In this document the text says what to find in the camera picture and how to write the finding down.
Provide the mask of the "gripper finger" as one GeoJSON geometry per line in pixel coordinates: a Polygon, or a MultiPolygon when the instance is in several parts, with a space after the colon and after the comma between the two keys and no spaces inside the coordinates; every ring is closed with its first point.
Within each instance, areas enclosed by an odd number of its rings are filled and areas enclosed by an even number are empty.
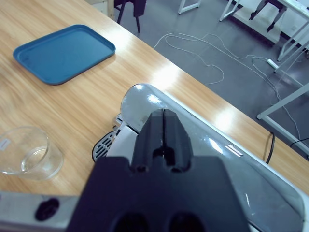
{"type": "Polygon", "coordinates": [[[193,157],[191,140],[177,114],[164,110],[164,157],[172,169],[189,169],[193,157]]]}
{"type": "Polygon", "coordinates": [[[133,152],[131,167],[148,169],[156,157],[164,154],[164,109],[150,113],[139,132],[133,152]]]}

